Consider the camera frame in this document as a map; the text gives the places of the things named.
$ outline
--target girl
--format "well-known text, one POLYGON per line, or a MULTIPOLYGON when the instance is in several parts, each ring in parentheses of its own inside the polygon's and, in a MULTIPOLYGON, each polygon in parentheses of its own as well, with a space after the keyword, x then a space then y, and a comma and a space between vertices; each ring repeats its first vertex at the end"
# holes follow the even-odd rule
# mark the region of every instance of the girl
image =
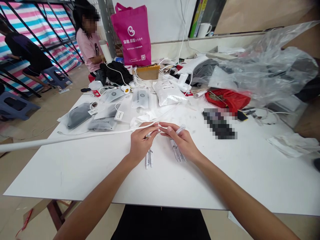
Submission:
POLYGON ((100 69, 100 63, 106 61, 99 44, 100 36, 96 34, 99 14, 88 1, 76 0, 73 19, 75 21, 76 39, 85 64, 90 74, 96 77, 96 71, 100 69))

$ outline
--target floor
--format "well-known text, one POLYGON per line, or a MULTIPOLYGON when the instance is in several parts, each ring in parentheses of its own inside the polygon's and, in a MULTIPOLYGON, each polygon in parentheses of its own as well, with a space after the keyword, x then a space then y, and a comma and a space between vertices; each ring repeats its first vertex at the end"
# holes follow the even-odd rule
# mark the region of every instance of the floor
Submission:
MULTIPOLYGON (((81 65, 70 72, 73 85, 69 92, 59 94, 50 90, 42 94, 42 98, 32 98, 31 101, 41 106, 29 120, 14 120, 0 126, 2 136, 13 136, 15 142, 27 141, 25 138, 47 138, 55 128, 57 119, 67 113, 82 94, 81 88, 87 87, 89 72, 81 65)), ((38 148, 14 151, 0 158, 0 239, 15 239, 16 233, 23 225, 22 216, 41 201, 35 198, 2 196, 8 186, 29 162, 38 148)), ((117 227, 124 205, 111 204, 110 208, 95 227, 88 239, 110 239, 117 227)), ((245 231, 227 218, 227 211, 202 210, 211 239, 252 239, 245 231)), ((299 215, 277 214, 303 240, 320 239, 320 218, 299 215)), ((18 235, 19 239, 52 239, 56 234, 55 227, 47 209, 42 211, 18 235)))

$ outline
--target pink tote bag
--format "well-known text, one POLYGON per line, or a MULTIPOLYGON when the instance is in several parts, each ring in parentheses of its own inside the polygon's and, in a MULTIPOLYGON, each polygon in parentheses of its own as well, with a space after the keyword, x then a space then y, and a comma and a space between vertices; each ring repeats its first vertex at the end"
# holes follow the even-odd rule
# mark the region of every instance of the pink tote bag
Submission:
POLYGON ((147 7, 143 5, 133 9, 117 3, 115 9, 116 13, 111 16, 111 21, 122 42, 125 65, 134 67, 150 65, 151 42, 147 7))

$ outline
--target black hair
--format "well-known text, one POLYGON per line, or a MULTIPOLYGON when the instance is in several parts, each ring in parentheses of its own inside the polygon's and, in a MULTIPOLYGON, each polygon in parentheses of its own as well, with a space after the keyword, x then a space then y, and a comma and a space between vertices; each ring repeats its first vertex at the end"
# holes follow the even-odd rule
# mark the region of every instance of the black hair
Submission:
POLYGON ((12 30, 8 27, 8 24, 0 18, 0 31, 4 33, 11 33, 12 30))
POLYGON ((86 33, 86 35, 88 35, 86 30, 82 26, 82 16, 84 15, 86 19, 92 19, 93 21, 97 22, 100 19, 99 14, 96 8, 87 0, 75 0, 74 5, 75 8, 72 12, 72 15, 75 22, 76 34, 79 28, 81 28, 86 33))

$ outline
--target red bag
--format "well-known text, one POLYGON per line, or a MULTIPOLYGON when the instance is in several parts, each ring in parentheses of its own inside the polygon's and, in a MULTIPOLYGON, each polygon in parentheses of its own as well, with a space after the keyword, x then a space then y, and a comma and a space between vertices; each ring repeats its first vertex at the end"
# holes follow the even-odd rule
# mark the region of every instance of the red bag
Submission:
POLYGON ((143 67, 151 64, 151 42, 148 29, 147 7, 133 9, 116 4, 111 15, 114 31, 120 38, 125 65, 143 67))
MULTIPOLYGON (((230 91, 228 89, 216 89, 212 91, 215 95, 221 98, 229 107, 230 112, 236 113, 238 110, 241 110, 247 106, 250 102, 250 97, 230 91)), ((208 102, 220 107, 226 108, 226 105, 221 102, 219 99, 216 101, 210 97, 211 93, 207 92, 205 94, 208 102)))

